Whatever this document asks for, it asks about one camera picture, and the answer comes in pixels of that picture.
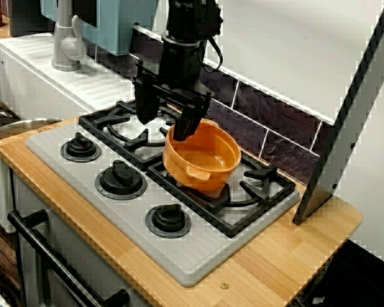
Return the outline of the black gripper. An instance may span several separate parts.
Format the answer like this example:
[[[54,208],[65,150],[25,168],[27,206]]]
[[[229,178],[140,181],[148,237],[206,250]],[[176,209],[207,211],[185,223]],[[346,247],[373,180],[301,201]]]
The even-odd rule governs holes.
[[[182,42],[163,35],[159,61],[146,59],[136,62],[135,87],[136,116],[146,125],[157,117],[162,100],[173,104],[208,104],[214,93],[199,81],[204,67],[202,56],[205,42]],[[192,136],[202,118],[208,115],[208,106],[186,105],[176,119],[173,139],[185,141]]]

